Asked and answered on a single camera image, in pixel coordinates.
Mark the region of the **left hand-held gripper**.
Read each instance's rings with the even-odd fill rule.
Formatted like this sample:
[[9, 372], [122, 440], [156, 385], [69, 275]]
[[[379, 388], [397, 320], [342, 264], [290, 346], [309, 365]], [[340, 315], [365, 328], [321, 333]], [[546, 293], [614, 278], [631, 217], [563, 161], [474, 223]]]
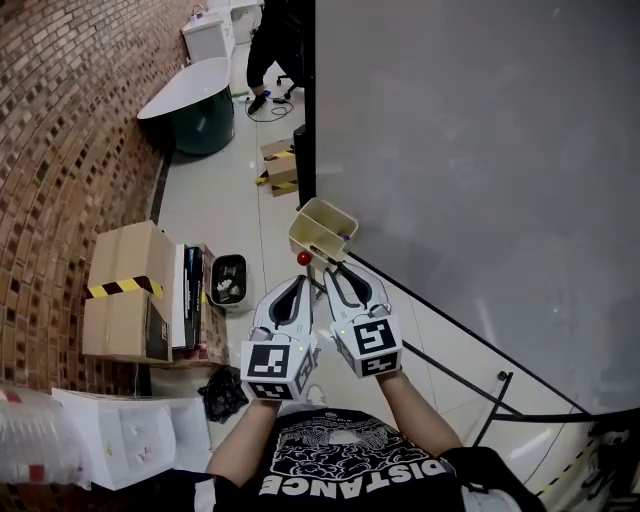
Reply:
[[241, 380], [255, 399], [302, 401], [317, 367], [313, 290], [299, 275], [267, 293], [241, 347]]

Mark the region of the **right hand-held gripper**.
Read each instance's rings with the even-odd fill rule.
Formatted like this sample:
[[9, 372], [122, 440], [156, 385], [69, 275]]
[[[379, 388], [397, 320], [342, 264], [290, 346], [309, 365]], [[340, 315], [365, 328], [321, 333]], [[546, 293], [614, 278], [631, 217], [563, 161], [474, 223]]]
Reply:
[[334, 320], [330, 331], [338, 352], [358, 378], [399, 370], [403, 341], [399, 320], [391, 312], [384, 284], [367, 269], [352, 263], [343, 264], [343, 277], [367, 312], [351, 319], [351, 305], [335, 274], [330, 270], [323, 272]]

